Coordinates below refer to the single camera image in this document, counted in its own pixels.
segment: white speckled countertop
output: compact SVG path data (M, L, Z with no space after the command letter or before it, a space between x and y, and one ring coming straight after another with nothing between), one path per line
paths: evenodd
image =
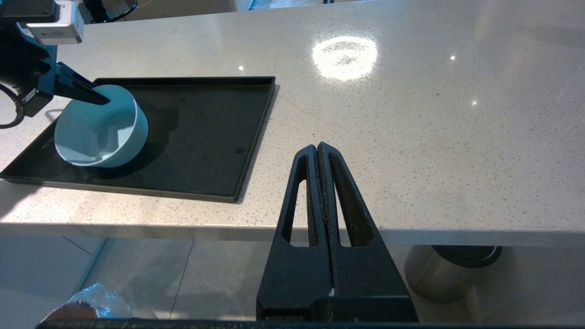
M244 199L0 181L0 234L268 240L295 152L324 140L388 243L585 246L583 17L582 1L399 0L86 26L58 59L90 80L277 77ZM319 44L345 56L316 63ZM0 131L0 168L66 102Z

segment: countertop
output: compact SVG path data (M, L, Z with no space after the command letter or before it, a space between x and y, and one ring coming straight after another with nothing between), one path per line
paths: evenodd
M58 59L90 80L276 76L244 197L0 181L0 234L269 240L295 152L325 141L389 244L585 246L584 16L582 1L399 0L88 25ZM0 168L66 103L0 131Z

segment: plastic bag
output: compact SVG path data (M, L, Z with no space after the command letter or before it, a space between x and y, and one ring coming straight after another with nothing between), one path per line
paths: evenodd
M132 310L114 289L100 283L87 287L69 298L67 304L84 301L96 310L98 318L131 318Z

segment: stainless steel trash can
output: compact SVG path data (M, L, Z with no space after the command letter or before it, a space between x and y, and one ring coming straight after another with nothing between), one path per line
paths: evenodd
M450 303L463 297L478 272L494 263L501 252L500 246L413 246L404 274L421 297Z

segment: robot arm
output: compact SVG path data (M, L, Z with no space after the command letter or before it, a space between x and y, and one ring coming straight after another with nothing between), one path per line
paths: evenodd
M24 34L19 23L49 23L59 19L54 0L0 0L0 84L16 104L16 126L36 115L53 95L104 105L109 99L93 91L95 84L65 64L56 62L57 46L45 46Z

